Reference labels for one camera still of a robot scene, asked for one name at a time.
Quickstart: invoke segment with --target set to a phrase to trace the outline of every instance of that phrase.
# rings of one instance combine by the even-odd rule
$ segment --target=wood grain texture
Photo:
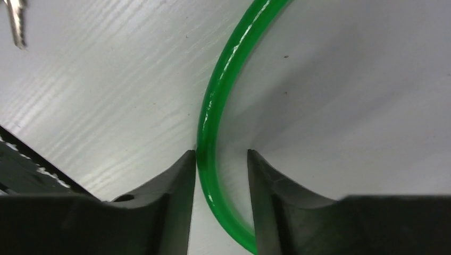
[[[195,144],[214,64],[250,1],[28,1],[28,49],[0,24],[0,124],[112,199]],[[248,254],[196,185],[189,254]]]
[[[250,0],[29,0],[0,24],[0,124],[102,199],[193,148],[214,64]],[[450,193],[451,2],[294,0],[244,67],[219,138],[252,224],[246,150],[322,195]],[[197,181],[189,254],[248,254]]]

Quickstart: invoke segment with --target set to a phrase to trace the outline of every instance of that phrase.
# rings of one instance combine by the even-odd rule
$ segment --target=green tube
[[[289,1],[254,0],[247,9],[210,78],[197,130],[197,167],[208,205],[225,231],[253,254],[257,254],[254,231],[232,213],[219,187],[216,140],[224,106],[242,66],[263,32]]]

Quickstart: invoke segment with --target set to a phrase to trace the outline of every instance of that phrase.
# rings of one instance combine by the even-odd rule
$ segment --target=key
[[[11,32],[13,34],[14,44],[19,49],[25,49],[25,40],[23,37],[23,9],[25,4],[23,0],[4,0],[8,8],[10,17]]]

